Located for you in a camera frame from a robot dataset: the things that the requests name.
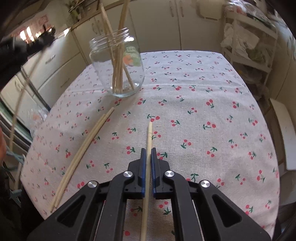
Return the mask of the cream kitchen cabinets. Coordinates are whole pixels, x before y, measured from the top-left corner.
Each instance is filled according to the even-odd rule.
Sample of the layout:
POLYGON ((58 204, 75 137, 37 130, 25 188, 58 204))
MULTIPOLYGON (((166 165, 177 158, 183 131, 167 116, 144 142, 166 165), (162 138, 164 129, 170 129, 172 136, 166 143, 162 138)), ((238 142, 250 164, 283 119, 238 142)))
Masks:
MULTIPOLYGON (((55 27, 58 39, 39 61, 27 86, 18 120, 29 124, 31 110, 53 107, 62 98, 82 101, 84 108, 98 106, 104 95, 100 81, 92 77, 83 82, 82 71, 91 63, 89 42, 103 34, 101 14, 96 1, 85 1, 74 19, 67 1, 37 1, 13 20, 9 35, 17 39, 37 37, 43 26, 55 27)), ((220 51, 224 20, 205 18, 203 1, 131 1, 125 26, 130 30, 142 53, 161 50, 220 51)), ((37 54, 24 65, 29 74, 37 54)), ((1 101, 12 113, 25 80, 17 73, 1 91, 1 101)))

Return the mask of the cherry print tablecloth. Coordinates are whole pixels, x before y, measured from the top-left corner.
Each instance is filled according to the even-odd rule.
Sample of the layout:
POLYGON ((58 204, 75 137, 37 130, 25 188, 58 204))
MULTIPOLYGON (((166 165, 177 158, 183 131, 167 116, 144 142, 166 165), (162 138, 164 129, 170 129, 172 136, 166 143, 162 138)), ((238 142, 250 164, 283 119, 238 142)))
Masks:
MULTIPOLYGON (((113 109, 74 172, 63 201, 88 181, 123 172, 147 145, 188 181, 206 179, 269 235, 279 207, 280 182, 273 141, 250 90, 218 53, 166 51, 142 54, 144 83, 127 98, 104 95, 98 106, 59 99, 37 130, 21 181, 43 218, 75 154, 101 116, 113 109)), ((100 81, 92 66, 83 82, 100 81)))

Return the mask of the clear glass jar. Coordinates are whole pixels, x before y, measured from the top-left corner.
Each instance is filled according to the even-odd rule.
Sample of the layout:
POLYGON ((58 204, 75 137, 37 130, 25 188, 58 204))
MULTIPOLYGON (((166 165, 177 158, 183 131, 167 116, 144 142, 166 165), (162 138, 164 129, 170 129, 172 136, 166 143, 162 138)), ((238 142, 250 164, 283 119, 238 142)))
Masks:
POLYGON ((95 73, 108 93, 127 97, 140 90, 144 66, 137 40, 128 28, 96 37, 89 45, 95 73))

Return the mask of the chopstick in jar tall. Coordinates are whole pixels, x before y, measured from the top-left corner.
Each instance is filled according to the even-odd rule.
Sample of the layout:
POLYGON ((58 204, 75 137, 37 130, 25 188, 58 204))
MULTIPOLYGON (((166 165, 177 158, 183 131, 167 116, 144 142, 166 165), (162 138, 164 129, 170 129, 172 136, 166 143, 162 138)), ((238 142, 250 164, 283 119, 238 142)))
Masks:
MULTIPOLYGON (((129 5, 129 0, 124 1, 121 15, 120 15, 120 20, 119 20, 119 25, 118 25, 118 33, 123 34, 123 28, 125 26, 125 20, 127 16, 127 10, 128 10, 128 5, 129 5)), ((116 57, 116 68, 115 68, 115 93, 116 94, 121 94, 122 93, 122 79, 123 79, 123 63, 122 63, 122 55, 123 55, 123 37, 119 37, 119 44, 117 46, 117 53, 115 55, 116 57)))

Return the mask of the white storage shelf rack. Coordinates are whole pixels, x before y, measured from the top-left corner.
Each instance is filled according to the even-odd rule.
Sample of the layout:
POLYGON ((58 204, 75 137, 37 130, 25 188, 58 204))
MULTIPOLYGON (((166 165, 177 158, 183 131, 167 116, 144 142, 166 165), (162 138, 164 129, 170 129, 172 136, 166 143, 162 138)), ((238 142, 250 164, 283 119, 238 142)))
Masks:
POLYGON ((278 31, 258 7, 246 1, 230 1, 225 6, 224 56, 259 100, 268 94, 278 31))

